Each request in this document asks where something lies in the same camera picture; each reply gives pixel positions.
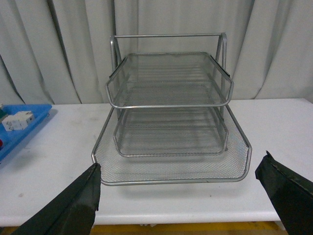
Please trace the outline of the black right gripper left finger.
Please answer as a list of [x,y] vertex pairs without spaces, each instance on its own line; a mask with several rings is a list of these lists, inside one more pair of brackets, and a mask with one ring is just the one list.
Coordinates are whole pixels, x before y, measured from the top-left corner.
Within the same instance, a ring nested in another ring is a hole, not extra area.
[[14,235],[88,235],[99,208],[101,166],[94,163]]

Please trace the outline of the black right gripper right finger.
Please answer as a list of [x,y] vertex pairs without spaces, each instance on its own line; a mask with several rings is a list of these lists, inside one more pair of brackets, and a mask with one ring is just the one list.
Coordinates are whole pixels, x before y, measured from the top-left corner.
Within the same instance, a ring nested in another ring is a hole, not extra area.
[[313,183],[276,161],[267,152],[255,170],[282,224],[290,235],[313,233]]

